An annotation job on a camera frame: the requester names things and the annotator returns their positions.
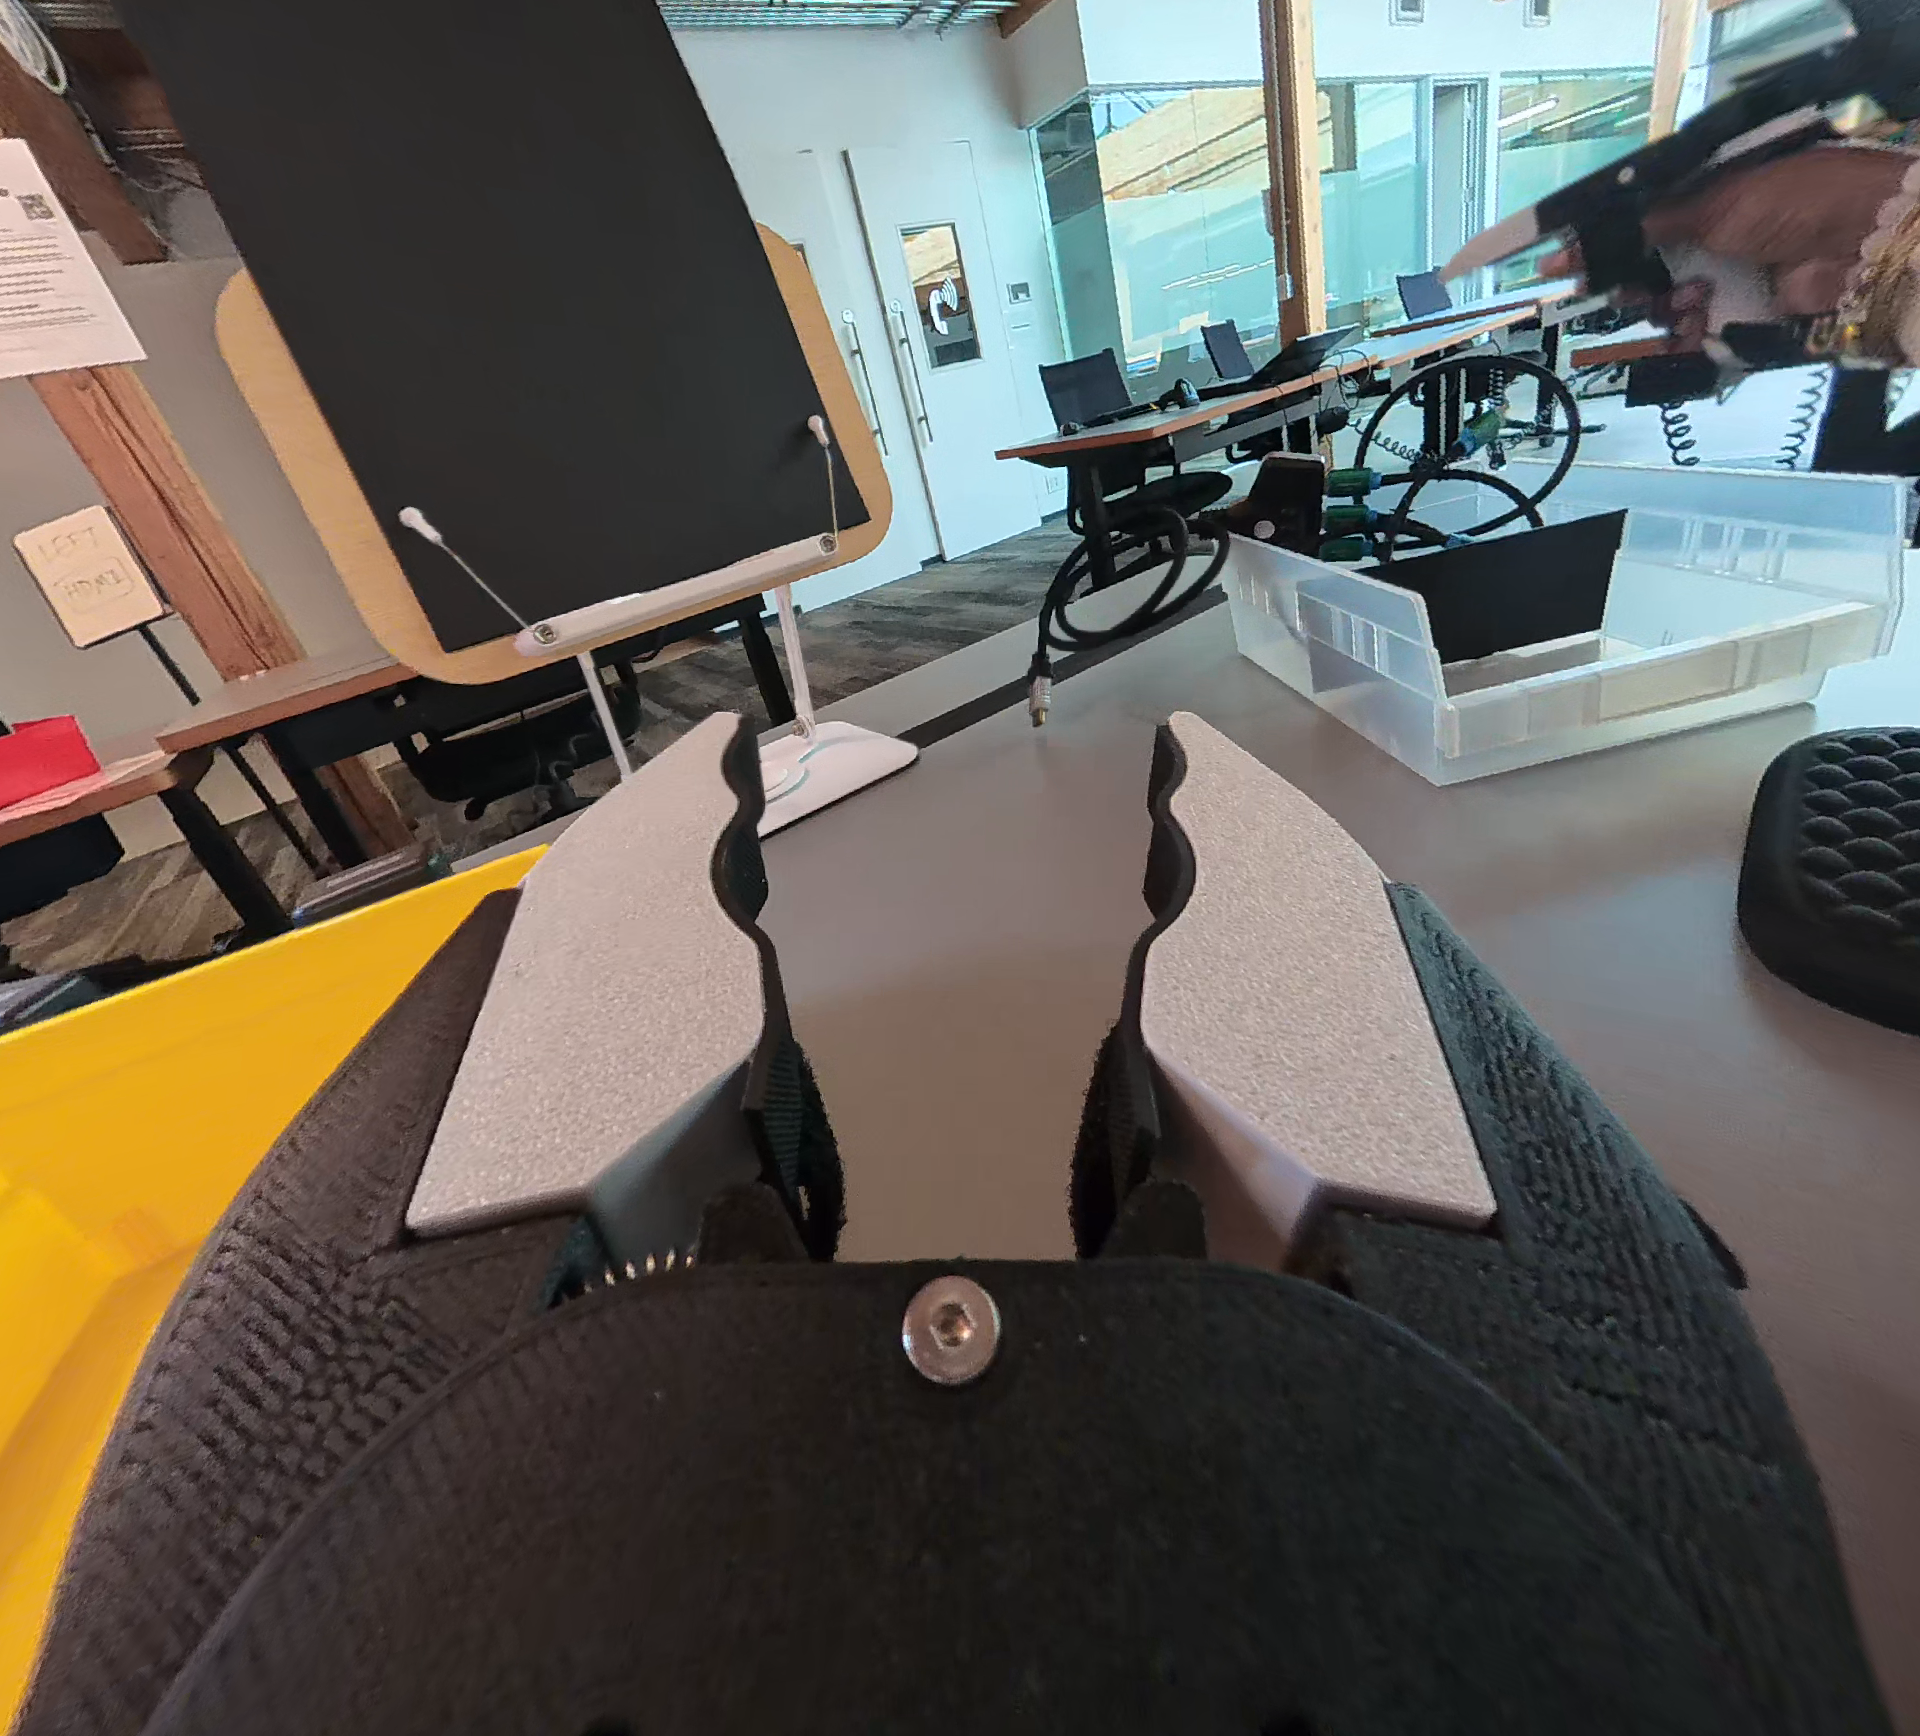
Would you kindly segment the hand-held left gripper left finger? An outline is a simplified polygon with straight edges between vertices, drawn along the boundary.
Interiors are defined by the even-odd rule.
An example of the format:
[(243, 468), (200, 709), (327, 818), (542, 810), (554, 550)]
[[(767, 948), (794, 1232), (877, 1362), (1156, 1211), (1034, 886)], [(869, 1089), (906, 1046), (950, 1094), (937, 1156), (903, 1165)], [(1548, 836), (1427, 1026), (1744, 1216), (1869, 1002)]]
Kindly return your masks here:
[(406, 1203), (448, 1239), (572, 1216), (613, 1263), (697, 1250), (758, 1185), (805, 1258), (841, 1239), (841, 1156), (767, 932), (761, 754), (705, 717), (572, 818), (507, 935)]

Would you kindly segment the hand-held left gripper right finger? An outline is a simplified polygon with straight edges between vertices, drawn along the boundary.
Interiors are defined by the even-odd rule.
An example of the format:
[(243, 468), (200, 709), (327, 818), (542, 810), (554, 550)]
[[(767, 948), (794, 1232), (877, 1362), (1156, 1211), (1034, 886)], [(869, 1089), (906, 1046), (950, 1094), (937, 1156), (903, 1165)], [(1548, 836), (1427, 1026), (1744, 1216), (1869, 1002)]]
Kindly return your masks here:
[(1306, 1263), (1334, 1216), (1498, 1220), (1412, 905), (1195, 713), (1156, 729), (1145, 914), (1069, 1169), (1082, 1258)]

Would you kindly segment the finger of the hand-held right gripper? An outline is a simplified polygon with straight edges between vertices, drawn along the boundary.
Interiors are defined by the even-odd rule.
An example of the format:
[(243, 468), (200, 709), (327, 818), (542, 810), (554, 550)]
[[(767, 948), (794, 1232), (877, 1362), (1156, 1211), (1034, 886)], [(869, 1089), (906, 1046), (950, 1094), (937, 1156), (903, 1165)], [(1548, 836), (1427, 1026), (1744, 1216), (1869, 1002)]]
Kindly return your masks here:
[(1573, 242), (1573, 204), (1546, 197), (1472, 235), (1436, 275), (1457, 283), (1504, 259), (1539, 255), (1551, 282), (1581, 283), (1581, 255)]

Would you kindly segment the black HDMI switch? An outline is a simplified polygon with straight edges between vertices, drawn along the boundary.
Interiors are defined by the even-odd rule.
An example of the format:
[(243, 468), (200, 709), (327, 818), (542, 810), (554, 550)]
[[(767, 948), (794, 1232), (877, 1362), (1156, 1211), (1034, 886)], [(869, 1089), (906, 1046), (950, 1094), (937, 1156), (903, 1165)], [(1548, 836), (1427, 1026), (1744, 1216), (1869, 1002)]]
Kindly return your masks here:
[(1269, 549), (1318, 558), (1327, 538), (1327, 475), (1318, 455), (1265, 455), (1240, 502), (1240, 533)]

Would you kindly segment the clear plastic bin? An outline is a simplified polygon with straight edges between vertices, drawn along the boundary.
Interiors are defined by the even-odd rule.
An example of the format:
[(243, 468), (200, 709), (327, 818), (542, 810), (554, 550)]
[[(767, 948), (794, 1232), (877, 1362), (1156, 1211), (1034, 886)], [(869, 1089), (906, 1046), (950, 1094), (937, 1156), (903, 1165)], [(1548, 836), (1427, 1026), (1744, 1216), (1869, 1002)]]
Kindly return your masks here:
[(1603, 630), (1446, 667), (1421, 595), (1235, 538), (1237, 650), (1436, 787), (1807, 703), (1879, 657), (1906, 477), (1578, 463), (1544, 525), (1626, 509)]

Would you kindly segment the wooden top office desk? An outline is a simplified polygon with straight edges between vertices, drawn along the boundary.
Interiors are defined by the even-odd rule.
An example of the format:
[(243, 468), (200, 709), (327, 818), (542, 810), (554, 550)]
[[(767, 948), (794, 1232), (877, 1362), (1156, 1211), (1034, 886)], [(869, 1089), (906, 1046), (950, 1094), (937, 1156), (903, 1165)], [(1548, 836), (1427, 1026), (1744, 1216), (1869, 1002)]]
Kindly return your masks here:
[(1170, 558), (1170, 538), (1150, 533), (1145, 514), (1170, 513), (1180, 525), (1203, 509), (1197, 481), (1223, 458), (1257, 440), (1281, 452), (1317, 452), (1327, 432), (1318, 420), (1343, 400), (1362, 400), (1381, 381), (1434, 374), (1451, 353), (1507, 348), (1514, 332), (1544, 328), (1540, 300), (1511, 300), (1490, 309), (1441, 316), (1401, 332), (1360, 337), (1355, 346), (1302, 378), (1254, 388), (1250, 378), (1187, 387), (1170, 403), (1137, 403), (1120, 421), (1075, 433), (1046, 433), (994, 452), (1067, 477), (1069, 525), (1090, 549), (1090, 583), (1108, 589), (1147, 563)]
[(166, 725), (160, 749), (185, 756), (193, 749), (229, 749), (260, 740), (291, 784), (313, 834), (336, 865), (370, 861), (406, 847), (407, 818), (396, 824), (352, 803), (332, 787), (327, 769), (352, 769), (359, 756), (396, 746), (439, 725), (473, 725), (532, 709), (551, 697), (579, 691), (572, 660), (523, 667), (494, 685), (447, 685), (413, 673), (394, 657), (302, 657), (237, 681), (188, 709)]

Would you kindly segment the person's right hand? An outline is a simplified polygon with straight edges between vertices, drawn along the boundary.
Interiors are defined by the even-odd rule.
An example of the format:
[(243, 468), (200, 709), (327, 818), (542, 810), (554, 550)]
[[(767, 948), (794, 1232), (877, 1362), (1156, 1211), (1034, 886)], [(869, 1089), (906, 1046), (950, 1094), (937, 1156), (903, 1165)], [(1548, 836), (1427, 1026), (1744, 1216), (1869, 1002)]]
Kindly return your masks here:
[(1649, 242), (1744, 261), (1787, 314), (1837, 309), (1886, 204), (1907, 190), (1915, 153), (1813, 143), (1732, 168), (1643, 217)]

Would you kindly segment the wooden pillar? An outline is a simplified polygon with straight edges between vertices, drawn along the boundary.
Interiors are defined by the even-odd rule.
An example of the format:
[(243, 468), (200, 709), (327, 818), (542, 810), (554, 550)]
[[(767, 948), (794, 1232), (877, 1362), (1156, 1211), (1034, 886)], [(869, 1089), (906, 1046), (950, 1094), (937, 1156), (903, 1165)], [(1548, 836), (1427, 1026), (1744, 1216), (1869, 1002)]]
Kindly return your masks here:
[(1277, 245), (1288, 341), (1327, 328), (1327, 217), (1317, 141), (1313, 0), (1257, 0)]

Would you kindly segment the black bin divider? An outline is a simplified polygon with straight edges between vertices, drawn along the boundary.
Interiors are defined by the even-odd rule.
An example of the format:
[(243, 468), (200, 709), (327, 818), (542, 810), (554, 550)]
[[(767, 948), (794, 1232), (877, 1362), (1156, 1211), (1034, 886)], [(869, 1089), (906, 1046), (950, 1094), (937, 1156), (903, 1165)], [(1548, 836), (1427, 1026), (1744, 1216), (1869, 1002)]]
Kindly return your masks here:
[(1477, 663), (1597, 635), (1626, 518), (1618, 507), (1362, 571), (1421, 595), (1446, 667)]

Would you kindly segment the black office chair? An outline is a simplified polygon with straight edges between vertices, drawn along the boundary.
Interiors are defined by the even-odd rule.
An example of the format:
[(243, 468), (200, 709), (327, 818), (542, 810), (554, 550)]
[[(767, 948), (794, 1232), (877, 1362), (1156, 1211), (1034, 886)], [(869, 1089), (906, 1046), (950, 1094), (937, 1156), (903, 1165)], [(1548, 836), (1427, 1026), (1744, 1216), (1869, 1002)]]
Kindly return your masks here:
[(1058, 433), (1120, 421), (1137, 407), (1111, 346), (1039, 365), (1039, 383)]

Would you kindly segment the yellow plastic bin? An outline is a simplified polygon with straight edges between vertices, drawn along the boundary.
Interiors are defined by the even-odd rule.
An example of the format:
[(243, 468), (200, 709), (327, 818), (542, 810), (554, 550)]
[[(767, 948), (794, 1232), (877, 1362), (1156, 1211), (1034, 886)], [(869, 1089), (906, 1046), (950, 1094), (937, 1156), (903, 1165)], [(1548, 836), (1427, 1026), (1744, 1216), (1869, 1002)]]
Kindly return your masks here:
[(255, 1164), (495, 889), (500, 856), (3, 1042), (3, 1715), (154, 1325)]

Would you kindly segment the black bumpy wrist rest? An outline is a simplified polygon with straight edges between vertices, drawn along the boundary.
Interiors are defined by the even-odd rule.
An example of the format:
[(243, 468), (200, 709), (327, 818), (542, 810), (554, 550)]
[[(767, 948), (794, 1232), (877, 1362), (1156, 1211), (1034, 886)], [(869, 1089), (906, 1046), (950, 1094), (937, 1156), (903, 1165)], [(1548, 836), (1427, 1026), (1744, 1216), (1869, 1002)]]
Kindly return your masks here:
[(1807, 998), (1917, 1033), (1917, 731), (1789, 744), (1757, 782), (1739, 877), (1746, 948)]

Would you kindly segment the red box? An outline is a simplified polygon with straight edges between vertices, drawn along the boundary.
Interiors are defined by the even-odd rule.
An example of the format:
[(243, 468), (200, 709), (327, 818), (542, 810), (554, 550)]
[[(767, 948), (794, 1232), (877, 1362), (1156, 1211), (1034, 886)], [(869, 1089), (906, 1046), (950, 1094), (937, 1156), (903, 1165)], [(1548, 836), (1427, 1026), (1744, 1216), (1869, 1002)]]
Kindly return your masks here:
[(76, 715), (47, 715), (3, 726), (0, 806), (4, 810), (90, 782), (99, 772), (99, 756)]

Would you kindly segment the black board on white stand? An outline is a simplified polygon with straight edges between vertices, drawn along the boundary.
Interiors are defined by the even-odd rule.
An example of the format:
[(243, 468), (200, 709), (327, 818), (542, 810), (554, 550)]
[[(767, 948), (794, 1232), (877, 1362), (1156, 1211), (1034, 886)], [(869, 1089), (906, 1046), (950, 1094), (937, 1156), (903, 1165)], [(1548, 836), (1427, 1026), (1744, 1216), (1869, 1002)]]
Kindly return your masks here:
[(656, 0), (109, 0), (373, 639), (487, 687), (866, 561), (891, 484)]

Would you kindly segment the printed paper sign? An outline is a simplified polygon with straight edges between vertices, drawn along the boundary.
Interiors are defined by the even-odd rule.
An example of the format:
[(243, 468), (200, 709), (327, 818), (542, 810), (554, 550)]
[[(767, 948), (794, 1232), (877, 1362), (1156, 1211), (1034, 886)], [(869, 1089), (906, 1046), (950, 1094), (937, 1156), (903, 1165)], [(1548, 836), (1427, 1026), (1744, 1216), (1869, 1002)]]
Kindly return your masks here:
[(145, 359), (107, 278), (22, 139), (3, 141), (3, 378)]

